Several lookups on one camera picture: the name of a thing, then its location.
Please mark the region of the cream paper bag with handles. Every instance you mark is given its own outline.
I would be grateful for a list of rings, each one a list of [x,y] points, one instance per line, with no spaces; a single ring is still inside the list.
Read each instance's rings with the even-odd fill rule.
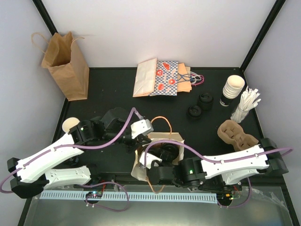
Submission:
[[[183,138],[181,137],[181,135],[179,133],[176,132],[172,132],[172,127],[170,122],[168,121],[167,118],[163,117],[163,116],[157,116],[155,118],[153,118],[151,120],[151,123],[153,123],[156,119],[164,119],[167,124],[169,125],[170,131],[169,132],[152,132],[148,135],[148,138],[151,140],[151,142],[155,142],[155,141],[159,141],[159,140],[173,140],[179,143],[184,143]],[[176,159],[172,161],[173,164],[177,165],[178,162],[180,160],[183,159],[184,157],[184,148],[181,146],[178,146],[180,148],[179,154],[176,156]],[[150,182],[149,180],[149,176],[147,176],[146,173],[146,169],[144,169],[142,166],[140,166],[140,157],[142,155],[142,148],[138,148],[135,151],[135,161],[134,161],[134,165],[133,165],[133,169],[131,172],[131,176],[133,176],[134,178],[140,180],[140,181],[147,181],[152,192],[155,194],[158,194],[160,192],[162,192],[162,190],[164,189],[165,185],[163,185],[158,191],[155,191],[153,188],[153,185],[155,185],[154,182]]]

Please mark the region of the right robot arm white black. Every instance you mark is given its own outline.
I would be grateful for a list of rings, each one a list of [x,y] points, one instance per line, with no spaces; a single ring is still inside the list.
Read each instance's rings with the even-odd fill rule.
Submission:
[[[146,145],[139,162],[151,185],[196,188],[227,193],[242,179],[254,175],[281,176],[288,172],[283,156],[292,148],[276,148],[268,138],[243,151],[203,156],[190,146],[163,139]]]

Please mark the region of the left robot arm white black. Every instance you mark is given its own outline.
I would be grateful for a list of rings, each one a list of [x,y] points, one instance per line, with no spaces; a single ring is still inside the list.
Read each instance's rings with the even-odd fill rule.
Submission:
[[[27,199],[58,186],[98,187],[101,176],[97,166],[93,163],[80,166],[79,156],[113,144],[123,144],[132,152],[149,144],[147,136],[153,131],[151,121],[135,108],[127,112],[120,107],[90,120],[68,118],[62,128],[65,134],[50,146],[25,159],[7,161],[11,189],[1,189],[1,193]]]

